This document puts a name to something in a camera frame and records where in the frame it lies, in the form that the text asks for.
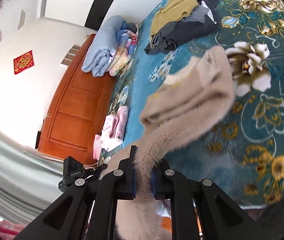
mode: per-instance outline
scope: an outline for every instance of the mustard yellow sweater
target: mustard yellow sweater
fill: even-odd
[[[166,6],[161,7],[154,15],[150,35],[157,34],[169,22],[178,22],[183,17],[190,16],[194,7],[198,5],[198,0],[168,0]]]

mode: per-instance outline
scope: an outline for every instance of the metal bolt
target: metal bolt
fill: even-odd
[[[165,174],[168,175],[168,176],[173,176],[175,174],[175,171],[168,169],[168,170],[165,171]]]
[[[212,185],[212,181],[210,179],[204,179],[202,181],[204,186],[211,186]]]
[[[114,172],[113,172],[113,175],[114,176],[121,176],[123,174],[123,171],[122,170],[115,170]]]
[[[75,181],[75,185],[77,185],[78,187],[83,186],[85,184],[85,180],[84,179],[77,179]]]

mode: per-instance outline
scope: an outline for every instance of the curtain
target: curtain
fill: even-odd
[[[28,224],[62,192],[63,160],[50,158],[0,132],[0,216]]]

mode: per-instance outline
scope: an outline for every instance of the black stripe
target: black stripe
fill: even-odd
[[[94,0],[84,26],[96,31],[99,30],[112,2],[113,0]]]

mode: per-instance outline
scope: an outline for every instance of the teal floral bedspread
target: teal floral bedspread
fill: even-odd
[[[143,21],[131,61],[119,75],[110,113],[128,105],[123,146],[139,139],[147,96],[168,73],[183,68],[214,45],[226,49],[236,101],[229,114],[199,140],[168,153],[171,168],[187,178],[212,179],[243,208],[258,208],[284,198],[284,2],[221,0],[222,28],[165,55],[144,52],[154,13]],[[102,152],[106,162],[119,149]]]

